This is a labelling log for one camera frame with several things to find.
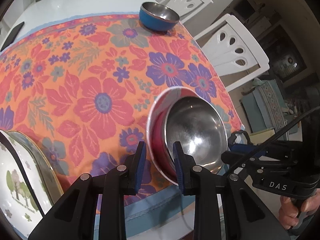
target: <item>black cable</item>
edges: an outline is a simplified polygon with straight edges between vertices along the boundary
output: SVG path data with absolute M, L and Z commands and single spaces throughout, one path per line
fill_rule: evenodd
M 258 145 L 254 150 L 247 153 L 246 155 L 243 155 L 236 163 L 234 163 L 232 166 L 230 166 L 229 170 L 224 174 L 224 176 L 228 176 L 229 174 L 233 173 L 234 170 L 241 166 L 242 163 L 246 162 L 249 158 L 254 156 L 259 151 L 263 150 L 270 142 L 277 140 L 282 136 L 284 133 L 289 131 L 292 127 L 294 127 L 298 122 L 300 122 L 305 117 L 309 116 L 315 111 L 319 111 L 320 106 L 317 106 L 308 112 L 305 112 L 304 114 L 300 115 L 299 117 L 293 119 L 290 123 L 288 123 L 285 127 L 281 128 L 278 132 L 276 132 L 273 136 L 271 136 L 269 139 L 267 139 L 265 142 Z

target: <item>white chair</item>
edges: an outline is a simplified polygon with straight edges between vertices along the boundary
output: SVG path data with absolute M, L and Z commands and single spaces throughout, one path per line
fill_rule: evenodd
M 180 22 L 185 23 L 212 3 L 212 0 L 162 0 L 160 3 L 176 11 L 180 16 Z
M 194 37 L 214 33 L 202 47 L 202 51 L 218 76 L 247 70 L 257 64 L 260 68 L 226 87 L 231 91 L 254 79 L 269 69 L 269 59 L 256 39 L 233 15 L 225 14 L 210 27 Z

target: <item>chair back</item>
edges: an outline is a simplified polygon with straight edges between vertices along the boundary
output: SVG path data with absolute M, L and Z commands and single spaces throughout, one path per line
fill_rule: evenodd
M 247 70 L 258 62 L 235 30 L 226 24 L 202 47 L 218 76 Z
M 212 0 L 162 0 L 160 3 L 179 14 L 181 22 L 184 23 L 211 2 Z

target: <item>blue gripper pad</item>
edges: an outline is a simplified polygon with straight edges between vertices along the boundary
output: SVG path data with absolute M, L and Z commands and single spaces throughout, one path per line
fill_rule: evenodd
M 182 170 L 182 166 L 181 166 L 181 161 L 178 156 L 176 143 L 173 144 L 173 160 L 174 160 L 174 166 L 176 168 L 179 189 L 180 189 L 181 193 L 184 194 L 184 192 L 185 192 L 184 174 L 183 174 L 183 170 Z
M 139 142 L 139 144 L 143 143 L 143 147 L 141 150 L 141 156 L 138 162 L 137 170 L 136 170 L 136 176 L 135 176 L 135 185 L 134 185 L 134 191 L 136 194 L 138 193 L 141 183 L 142 183 L 142 176 L 144 171 L 144 164 L 146 163 L 146 157 L 147 157 L 147 146 L 144 142 Z

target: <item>ceramic plate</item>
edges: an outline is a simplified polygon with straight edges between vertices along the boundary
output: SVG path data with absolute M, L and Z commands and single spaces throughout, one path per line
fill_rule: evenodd
M 2 130 L 0 132 L 16 150 L 41 208 L 46 214 L 52 204 L 32 156 L 19 142 Z M 42 216 L 30 195 L 17 163 L 2 144 L 0 144 L 0 164 L 0 208 L 12 226 L 28 237 Z
M 52 166 L 43 152 L 27 135 L 18 131 L 8 131 L 7 133 L 29 150 L 31 156 L 36 162 L 36 166 L 43 181 L 44 187 L 50 197 L 51 204 L 53 205 L 56 203 L 57 200 L 62 196 L 63 190 L 56 174 L 53 171 Z

